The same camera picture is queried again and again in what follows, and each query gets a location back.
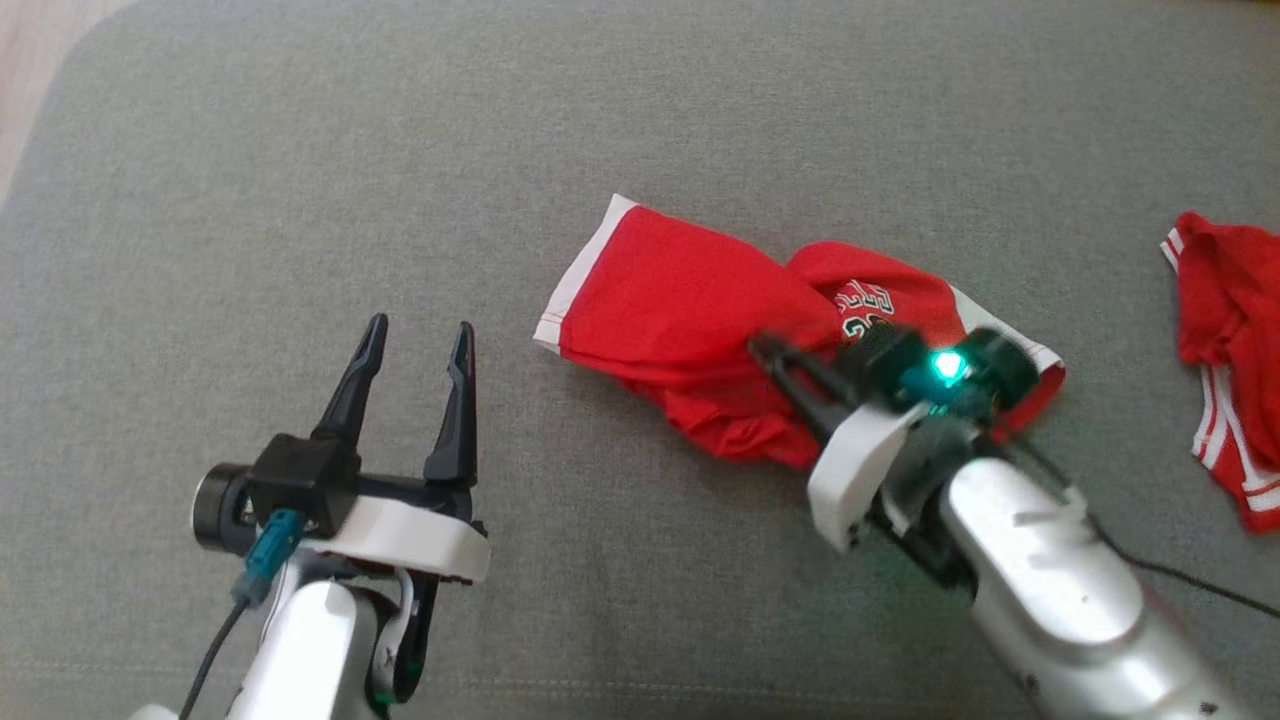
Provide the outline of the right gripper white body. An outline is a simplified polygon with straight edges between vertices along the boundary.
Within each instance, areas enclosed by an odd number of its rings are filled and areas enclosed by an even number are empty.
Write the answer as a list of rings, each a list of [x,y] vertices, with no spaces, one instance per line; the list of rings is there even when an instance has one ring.
[[[965,465],[998,456],[1002,415],[1039,383],[1030,351],[1011,331],[969,331],[942,348],[918,331],[868,331],[833,366],[863,402],[847,409],[812,470],[815,528],[844,551],[870,524],[938,585],[975,589],[943,500]]]

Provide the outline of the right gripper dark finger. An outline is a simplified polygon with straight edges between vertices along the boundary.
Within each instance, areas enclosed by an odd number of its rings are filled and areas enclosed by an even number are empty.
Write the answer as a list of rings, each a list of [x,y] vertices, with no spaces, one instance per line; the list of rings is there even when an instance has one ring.
[[[769,380],[795,407],[858,407],[856,384],[819,354],[794,347],[772,334],[755,334],[748,350]]]
[[[820,356],[769,356],[763,369],[819,446],[849,416],[849,380]]]

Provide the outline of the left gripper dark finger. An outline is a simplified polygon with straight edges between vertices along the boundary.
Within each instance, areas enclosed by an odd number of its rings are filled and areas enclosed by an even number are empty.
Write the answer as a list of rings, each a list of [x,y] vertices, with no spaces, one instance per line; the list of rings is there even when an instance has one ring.
[[[447,366],[451,392],[435,446],[422,466],[422,478],[435,488],[477,484],[476,336],[461,322]]]
[[[374,378],[381,369],[389,318],[372,315],[357,343],[311,439],[337,439],[351,448],[358,445]]]

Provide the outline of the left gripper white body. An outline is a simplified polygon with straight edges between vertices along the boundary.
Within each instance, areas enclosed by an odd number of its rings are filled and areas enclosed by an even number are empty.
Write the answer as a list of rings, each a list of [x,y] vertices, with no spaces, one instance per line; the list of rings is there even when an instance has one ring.
[[[364,496],[330,539],[257,518],[248,470],[219,464],[192,505],[197,542],[243,560],[220,648],[251,609],[265,609],[236,706],[397,706],[421,682],[436,591],[486,578],[490,546],[462,516]]]

